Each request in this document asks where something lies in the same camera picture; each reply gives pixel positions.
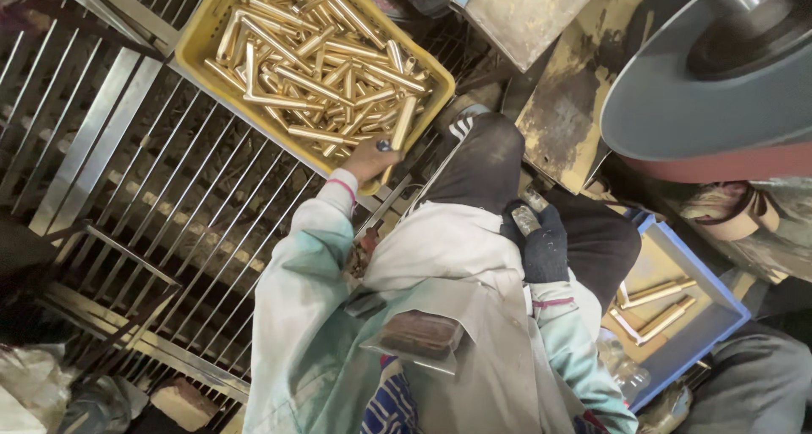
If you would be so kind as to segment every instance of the glove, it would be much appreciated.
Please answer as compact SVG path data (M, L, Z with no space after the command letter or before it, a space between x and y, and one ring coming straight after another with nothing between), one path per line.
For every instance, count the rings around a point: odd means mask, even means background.
M569 280L567 232L564 231L558 210L553 205L549 205L541 214L533 211L541 228L530 232L525 237L519 231L511 215L513 209L523 204L522 201L513 201L508 205L502 215L500 233L519 246L524 268L524 281L550 283Z

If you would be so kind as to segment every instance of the grey cloth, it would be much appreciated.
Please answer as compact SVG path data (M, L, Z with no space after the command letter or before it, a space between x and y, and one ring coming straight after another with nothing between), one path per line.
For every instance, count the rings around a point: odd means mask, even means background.
M812 387L812 354L792 337L749 322L711 352L677 434L798 434Z

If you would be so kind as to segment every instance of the metal rack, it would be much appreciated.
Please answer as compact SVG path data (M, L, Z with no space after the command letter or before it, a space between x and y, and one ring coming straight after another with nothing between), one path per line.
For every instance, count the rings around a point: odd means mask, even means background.
M199 2L107 1L158 40L177 39ZM63 8L104 25L72 0ZM139 16L145 9L153 16ZM488 52L465 49L470 29L450 17L419 39L460 80ZM221 429L248 399L258 277L296 206L323 185L323 172L173 61L59 20L46 33L0 43L0 71L0 210L40 236L82 220L107 236L57 240L55 283L43 299L82 331L68 343L66 361L80 363L143 314L166 288L157 280L177 280L183 287L168 304L107 352L125 353L110 373L148 392L188 377L221 408L208 425ZM438 133L427 131L396 172L397 186L363 198L373 212L360 210L356 223L374 224L424 177L438 143Z

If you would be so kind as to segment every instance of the metal sheet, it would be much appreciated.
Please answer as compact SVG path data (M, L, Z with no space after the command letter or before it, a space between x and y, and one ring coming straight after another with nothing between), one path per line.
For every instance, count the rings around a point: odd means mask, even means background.
M465 17L525 72L589 0L469 0Z
M623 66L626 26L642 0L591 0L561 34L516 120L524 159L578 194L608 151L598 114Z

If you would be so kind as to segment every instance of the plastic bag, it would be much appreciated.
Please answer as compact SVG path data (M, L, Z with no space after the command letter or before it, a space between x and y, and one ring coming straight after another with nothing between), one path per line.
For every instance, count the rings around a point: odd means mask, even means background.
M668 385L637 417L637 434L670 434L688 418L694 395L682 379Z
M61 346L32 346L0 351L0 385L53 432L71 399L76 372L59 367Z
M378 334L360 347L453 376L456 373L454 351L460 345L463 332L460 322L454 319L408 310L389 319Z

